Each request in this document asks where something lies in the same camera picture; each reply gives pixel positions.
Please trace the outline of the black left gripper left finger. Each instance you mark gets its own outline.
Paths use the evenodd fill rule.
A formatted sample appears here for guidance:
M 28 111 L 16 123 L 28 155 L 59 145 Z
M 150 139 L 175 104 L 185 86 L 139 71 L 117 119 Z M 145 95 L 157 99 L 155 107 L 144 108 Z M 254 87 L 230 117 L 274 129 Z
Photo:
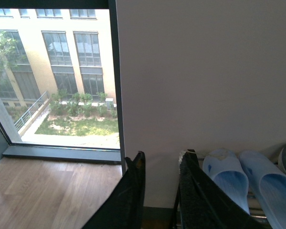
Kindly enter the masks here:
M 145 194 L 145 154 L 126 157 L 128 169 L 107 200 L 85 223 L 84 229 L 139 229 Z

